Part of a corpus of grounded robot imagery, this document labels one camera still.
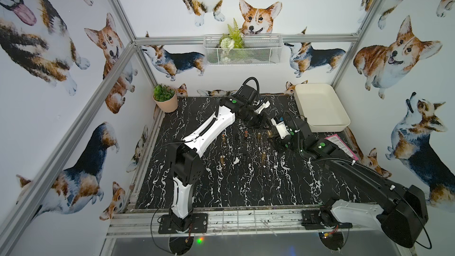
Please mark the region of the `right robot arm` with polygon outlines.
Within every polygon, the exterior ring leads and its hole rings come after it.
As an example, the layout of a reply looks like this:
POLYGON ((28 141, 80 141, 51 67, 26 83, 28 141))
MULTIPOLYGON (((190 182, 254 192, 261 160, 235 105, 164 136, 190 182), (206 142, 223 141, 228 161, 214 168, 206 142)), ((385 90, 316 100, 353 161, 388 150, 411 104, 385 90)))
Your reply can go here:
POLYGON ((324 213, 337 223, 378 229, 402 247, 412 248, 417 244, 428 221, 425 195, 420 188, 389 180, 328 139, 317 139, 305 120, 294 118, 287 111, 282 117, 268 119, 266 124, 272 132, 269 141, 277 152, 291 150, 305 162, 341 174, 373 200, 368 205, 332 199, 324 206, 324 213))

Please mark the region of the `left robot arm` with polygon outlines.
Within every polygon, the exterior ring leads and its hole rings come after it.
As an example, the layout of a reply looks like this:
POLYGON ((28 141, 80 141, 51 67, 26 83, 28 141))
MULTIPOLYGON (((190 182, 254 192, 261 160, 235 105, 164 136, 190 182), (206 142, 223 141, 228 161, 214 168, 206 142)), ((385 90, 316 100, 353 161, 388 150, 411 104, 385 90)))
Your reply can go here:
POLYGON ((261 98, 258 79, 249 77, 237 92, 221 97, 214 113, 193 133, 167 145, 174 184, 169 217, 178 232, 185 232, 193 224, 193 189, 204 170, 202 157, 206 149, 236 120, 251 129, 268 129, 265 109, 269 106, 270 102, 261 98))

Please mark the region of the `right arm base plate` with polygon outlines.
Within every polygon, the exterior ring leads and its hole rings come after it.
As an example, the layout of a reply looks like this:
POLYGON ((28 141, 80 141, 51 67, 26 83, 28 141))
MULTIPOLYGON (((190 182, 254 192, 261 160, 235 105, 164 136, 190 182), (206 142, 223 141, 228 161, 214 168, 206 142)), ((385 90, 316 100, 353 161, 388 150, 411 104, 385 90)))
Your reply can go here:
POLYGON ((350 229, 353 227, 351 223, 342 223, 334 218, 330 211, 312 209, 302 210, 301 225, 307 230, 323 230, 323 229, 350 229))

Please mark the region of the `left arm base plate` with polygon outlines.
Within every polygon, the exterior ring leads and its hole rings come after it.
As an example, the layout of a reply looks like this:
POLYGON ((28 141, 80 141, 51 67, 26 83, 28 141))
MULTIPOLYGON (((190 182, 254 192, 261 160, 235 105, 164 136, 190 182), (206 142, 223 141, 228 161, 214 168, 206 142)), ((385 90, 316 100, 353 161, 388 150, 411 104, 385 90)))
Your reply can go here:
POLYGON ((173 213, 164 215, 159 222, 159 234, 175 233, 206 233, 209 215, 207 213, 192 213, 180 219, 173 213))

